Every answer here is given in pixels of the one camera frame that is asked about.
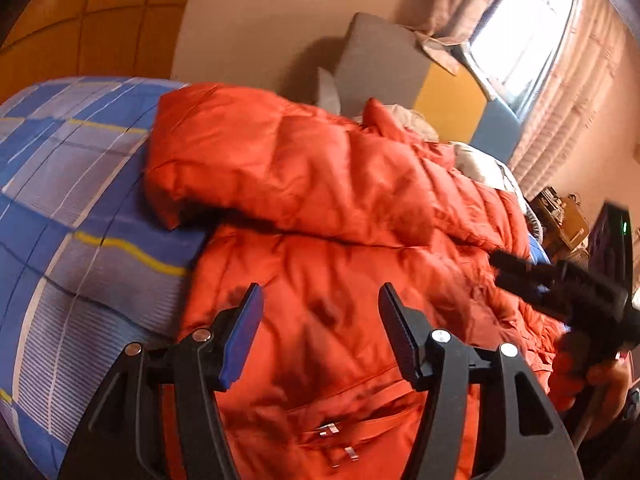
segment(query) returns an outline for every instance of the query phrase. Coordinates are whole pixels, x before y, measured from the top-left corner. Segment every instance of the wall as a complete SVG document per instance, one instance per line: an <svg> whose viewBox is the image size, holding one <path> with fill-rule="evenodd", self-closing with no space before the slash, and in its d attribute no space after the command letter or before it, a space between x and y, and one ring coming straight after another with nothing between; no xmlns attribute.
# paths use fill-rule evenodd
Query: wall
<svg viewBox="0 0 640 480"><path fill-rule="evenodd" d="M579 193L590 222L604 200L628 206L640 227L640 46L628 35L620 68L592 127L578 141L551 185L562 195Z"/></svg>
<svg viewBox="0 0 640 480"><path fill-rule="evenodd" d="M431 0L189 0L172 77L220 80L308 100L316 67L332 69L358 11L407 25Z"/></svg>
<svg viewBox="0 0 640 480"><path fill-rule="evenodd" d="M31 0L0 48L0 103L70 75L169 77L187 0Z"/></svg>

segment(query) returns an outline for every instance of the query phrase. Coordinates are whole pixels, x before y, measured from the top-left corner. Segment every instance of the yellow stripe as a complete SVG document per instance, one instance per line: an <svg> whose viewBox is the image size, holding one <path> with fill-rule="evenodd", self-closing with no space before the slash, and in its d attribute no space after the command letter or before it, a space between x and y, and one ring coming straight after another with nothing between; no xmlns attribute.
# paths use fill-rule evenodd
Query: yellow stripe
<svg viewBox="0 0 640 480"><path fill-rule="evenodd" d="M87 233L83 233L82 231L76 231L74 238L95 247L100 245L102 247L117 247L125 251L127 254L130 254L147 267L153 269L155 272L160 272L161 274L167 274L169 276L185 276L188 273L188 270L184 267L172 266L156 260L154 257L141 251L131 242L127 242L121 238L98 238Z"/></svg>
<svg viewBox="0 0 640 480"><path fill-rule="evenodd" d="M12 398L11 395L9 395L6 391L4 391L2 388L0 388L0 399L4 400L4 402L6 402L7 404L11 404L12 403Z"/></svg>
<svg viewBox="0 0 640 480"><path fill-rule="evenodd" d="M93 121L83 121L80 119L69 119L67 122L71 124L79 124L81 126L95 126L97 128L104 128L105 130L120 132L121 134L127 133L144 135L148 133L148 130L145 130L144 128L124 128L123 126L116 126L115 124L94 123Z"/></svg>
<svg viewBox="0 0 640 480"><path fill-rule="evenodd" d="M486 96L471 72L461 66L458 75L452 75L437 63L431 63L414 103L414 109L435 128L440 142L467 144L485 107Z"/></svg>

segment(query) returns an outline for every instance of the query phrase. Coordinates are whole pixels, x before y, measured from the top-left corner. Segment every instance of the beige wall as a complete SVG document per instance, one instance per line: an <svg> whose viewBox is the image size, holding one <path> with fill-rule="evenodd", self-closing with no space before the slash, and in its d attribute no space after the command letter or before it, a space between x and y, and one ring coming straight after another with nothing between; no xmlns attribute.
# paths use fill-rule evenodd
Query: beige wall
<svg viewBox="0 0 640 480"><path fill-rule="evenodd" d="M354 13L407 25L431 0L189 0L172 77L220 80L310 98L316 67L332 69Z"/></svg>
<svg viewBox="0 0 640 480"><path fill-rule="evenodd" d="M628 206L640 227L640 164L633 158L640 138L640 46L629 35L613 86L591 129L580 138L551 185L579 193L593 222L604 200Z"/></svg>

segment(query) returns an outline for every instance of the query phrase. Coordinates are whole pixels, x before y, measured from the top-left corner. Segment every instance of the blue plaid bed sheet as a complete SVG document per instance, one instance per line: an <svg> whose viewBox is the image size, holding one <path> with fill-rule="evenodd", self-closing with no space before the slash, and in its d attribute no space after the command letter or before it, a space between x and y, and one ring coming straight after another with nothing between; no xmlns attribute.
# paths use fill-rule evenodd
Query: blue plaid bed sheet
<svg viewBox="0 0 640 480"><path fill-rule="evenodd" d="M126 343L174 339L203 228L142 189L159 97L181 83L66 78L0 105L0 413L55 479Z"/></svg>

